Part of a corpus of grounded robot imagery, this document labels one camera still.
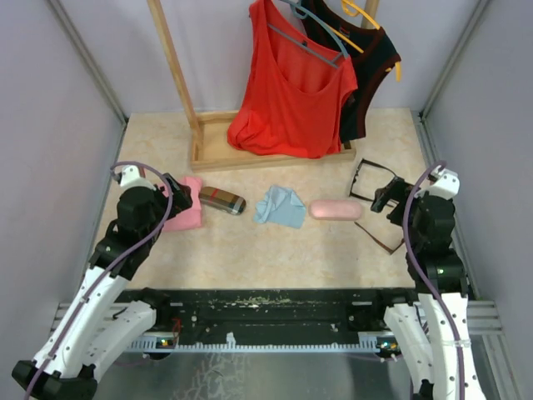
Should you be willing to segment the plaid brown glasses case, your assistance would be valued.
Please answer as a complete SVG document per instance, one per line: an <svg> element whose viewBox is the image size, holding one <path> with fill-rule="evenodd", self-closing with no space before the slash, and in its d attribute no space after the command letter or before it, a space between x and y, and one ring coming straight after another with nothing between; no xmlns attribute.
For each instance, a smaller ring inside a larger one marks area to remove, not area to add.
<svg viewBox="0 0 533 400"><path fill-rule="evenodd" d="M242 214L247 206L243 197L217 187L203 187L199 192L199 200L202 205L231 215Z"/></svg>

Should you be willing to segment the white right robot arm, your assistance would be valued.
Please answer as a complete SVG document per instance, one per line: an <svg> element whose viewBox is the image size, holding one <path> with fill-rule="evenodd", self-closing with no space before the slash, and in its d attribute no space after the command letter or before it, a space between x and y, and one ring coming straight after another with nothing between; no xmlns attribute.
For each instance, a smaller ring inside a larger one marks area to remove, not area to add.
<svg viewBox="0 0 533 400"><path fill-rule="evenodd" d="M406 362L414 399L483 399L467 321L468 279L452 247L460 180L435 162L409 184L395 176L375 192L371 210L395 207L388 220L401 227L416 300L375 305L372 320L390 329Z"/></svg>

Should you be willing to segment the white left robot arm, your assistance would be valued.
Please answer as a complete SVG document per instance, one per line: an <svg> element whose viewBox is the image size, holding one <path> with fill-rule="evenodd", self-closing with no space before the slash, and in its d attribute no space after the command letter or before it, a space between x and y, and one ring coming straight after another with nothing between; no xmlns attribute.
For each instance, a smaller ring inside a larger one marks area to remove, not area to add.
<svg viewBox="0 0 533 400"><path fill-rule="evenodd" d="M117 162L112 178L123 190L117 217L88 261L82 283L61 322L30 360L17 362L12 378L26 399L91 399L105 372L143 333L172 324L170 298L144 288L103 327L106 312L147 260L165 222L193 205L191 189L150 166Z"/></svg>

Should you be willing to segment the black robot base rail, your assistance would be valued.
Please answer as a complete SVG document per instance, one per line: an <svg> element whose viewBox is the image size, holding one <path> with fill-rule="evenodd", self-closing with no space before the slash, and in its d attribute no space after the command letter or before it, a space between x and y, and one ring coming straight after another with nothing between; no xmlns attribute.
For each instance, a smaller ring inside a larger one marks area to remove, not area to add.
<svg viewBox="0 0 533 400"><path fill-rule="evenodd" d="M127 351L170 353L395 353L386 307L409 288L167 290L164 320Z"/></svg>

